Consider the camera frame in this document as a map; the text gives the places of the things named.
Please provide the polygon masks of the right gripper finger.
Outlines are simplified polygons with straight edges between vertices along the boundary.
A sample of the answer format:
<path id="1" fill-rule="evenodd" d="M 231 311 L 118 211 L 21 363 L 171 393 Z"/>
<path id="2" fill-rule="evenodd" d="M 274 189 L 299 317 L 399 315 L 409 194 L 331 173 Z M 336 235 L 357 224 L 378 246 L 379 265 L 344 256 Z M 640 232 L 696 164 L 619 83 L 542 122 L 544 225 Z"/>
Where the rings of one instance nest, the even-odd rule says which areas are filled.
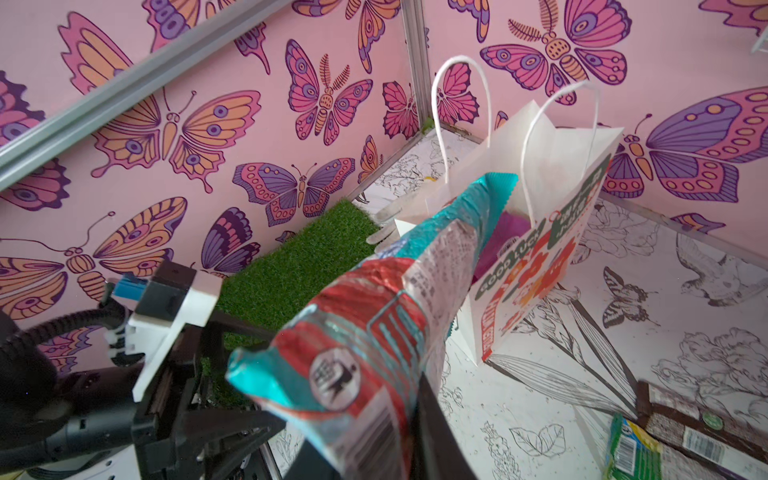
<path id="1" fill-rule="evenodd" d="M 472 471 L 426 377 L 419 383 L 418 403 L 411 421 L 414 456 L 410 479 L 472 479 Z M 305 441 L 284 479 L 341 479 L 341 475 Z"/>

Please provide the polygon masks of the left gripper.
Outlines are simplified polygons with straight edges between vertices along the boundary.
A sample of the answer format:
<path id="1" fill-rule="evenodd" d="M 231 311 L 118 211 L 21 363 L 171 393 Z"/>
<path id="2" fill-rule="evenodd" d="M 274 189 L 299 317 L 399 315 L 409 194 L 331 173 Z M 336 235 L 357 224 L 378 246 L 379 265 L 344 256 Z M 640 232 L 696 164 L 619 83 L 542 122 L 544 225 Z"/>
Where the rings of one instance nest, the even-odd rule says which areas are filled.
<path id="1" fill-rule="evenodd" d="M 229 357 L 225 335 L 262 350 L 273 331 L 216 312 L 204 327 L 186 325 L 139 403 L 133 439 L 143 479 L 278 479 L 270 440 L 284 421 L 245 398 L 215 399 Z"/>

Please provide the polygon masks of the purple snack packet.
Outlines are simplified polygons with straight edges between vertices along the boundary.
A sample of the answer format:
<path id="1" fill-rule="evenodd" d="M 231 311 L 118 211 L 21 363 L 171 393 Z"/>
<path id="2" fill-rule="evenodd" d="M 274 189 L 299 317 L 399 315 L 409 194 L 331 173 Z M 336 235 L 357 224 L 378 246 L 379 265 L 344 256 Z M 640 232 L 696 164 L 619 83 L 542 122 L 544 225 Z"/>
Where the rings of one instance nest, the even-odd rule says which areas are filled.
<path id="1" fill-rule="evenodd" d="M 525 214 L 504 211 L 480 254 L 472 283 L 477 283 L 530 228 L 531 222 Z"/>

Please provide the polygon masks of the teal candy bag with red label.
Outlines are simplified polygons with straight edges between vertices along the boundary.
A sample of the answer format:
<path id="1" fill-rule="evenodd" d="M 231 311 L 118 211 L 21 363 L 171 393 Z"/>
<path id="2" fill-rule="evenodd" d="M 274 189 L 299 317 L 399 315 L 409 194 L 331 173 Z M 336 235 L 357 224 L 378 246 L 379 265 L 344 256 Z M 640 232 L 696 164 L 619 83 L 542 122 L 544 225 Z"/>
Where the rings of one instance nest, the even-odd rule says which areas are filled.
<path id="1" fill-rule="evenodd" d="M 346 479 L 402 479 L 428 358 L 444 342 L 515 189 L 488 173 L 380 254 L 316 295 L 228 382 L 293 424 Z"/>

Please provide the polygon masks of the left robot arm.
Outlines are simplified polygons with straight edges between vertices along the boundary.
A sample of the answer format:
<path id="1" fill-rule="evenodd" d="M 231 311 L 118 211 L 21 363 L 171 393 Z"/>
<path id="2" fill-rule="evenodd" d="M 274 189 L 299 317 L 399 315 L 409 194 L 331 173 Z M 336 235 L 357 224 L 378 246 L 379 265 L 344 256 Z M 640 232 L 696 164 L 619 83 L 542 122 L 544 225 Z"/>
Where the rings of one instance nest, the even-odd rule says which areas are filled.
<path id="1" fill-rule="evenodd" d="M 22 330 L 1 319 L 1 469 L 31 471 L 83 458 L 93 479 L 273 479 L 264 449 L 285 424 L 255 407 L 207 401 L 201 361 L 222 359 L 231 321 L 186 326 L 147 390 L 141 364 L 59 376 L 41 345 L 83 327 L 124 326 L 122 307 L 67 314 Z"/>

